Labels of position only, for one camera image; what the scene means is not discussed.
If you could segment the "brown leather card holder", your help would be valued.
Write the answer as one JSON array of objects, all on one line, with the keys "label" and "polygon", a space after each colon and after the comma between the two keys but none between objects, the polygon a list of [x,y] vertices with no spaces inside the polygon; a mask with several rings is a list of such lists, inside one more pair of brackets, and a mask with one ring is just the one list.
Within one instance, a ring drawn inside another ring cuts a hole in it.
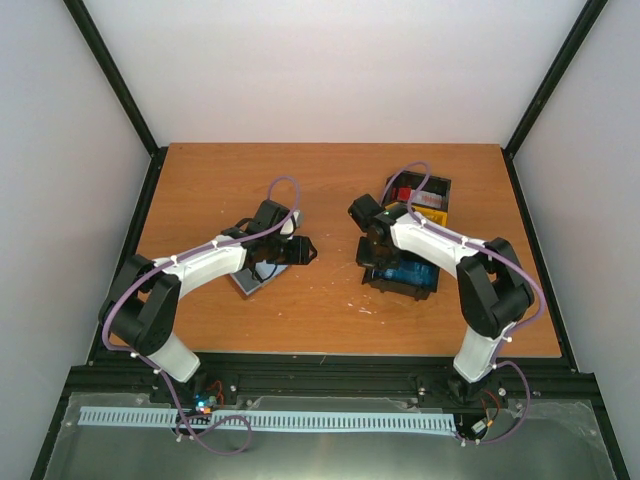
[{"label": "brown leather card holder", "polygon": [[245,268],[232,273],[230,278],[239,288],[240,294],[249,297],[283,274],[288,268],[288,265],[276,265],[262,261],[253,268]]}]

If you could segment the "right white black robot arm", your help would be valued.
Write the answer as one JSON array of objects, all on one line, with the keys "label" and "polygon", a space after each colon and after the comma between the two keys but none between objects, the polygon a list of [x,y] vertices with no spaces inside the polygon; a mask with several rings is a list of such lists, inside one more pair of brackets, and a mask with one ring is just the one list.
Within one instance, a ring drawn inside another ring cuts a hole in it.
[{"label": "right white black robot arm", "polygon": [[469,239],[404,203],[385,208],[369,194],[357,198],[348,214],[364,233],[356,253],[359,266],[396,269],[409,253],[456,279],[467,329],[447,384],[452,399],[470,402],[534,303],[535,281],[523,271],[511,244],[500,237],[490,242]]}]

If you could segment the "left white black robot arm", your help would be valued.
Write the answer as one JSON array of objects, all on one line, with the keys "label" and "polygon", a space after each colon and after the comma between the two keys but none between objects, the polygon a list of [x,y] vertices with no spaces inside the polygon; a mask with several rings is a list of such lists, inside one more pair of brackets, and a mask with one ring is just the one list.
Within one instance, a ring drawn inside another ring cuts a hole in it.
[{"label": "left white black robot arm", "polygon": [[317,256],[311,239],[296,233],[299,209],[263,201],[245,218],[209,242],[171,257],[136,254],[125,261],[105,299],[99,320],[106,348],[127,351],[167,374],[186,402],[201,400],[208,378],[199,357],[178,338],[174,322],[179,301],[218,278],[258,264],[307,265]]}]

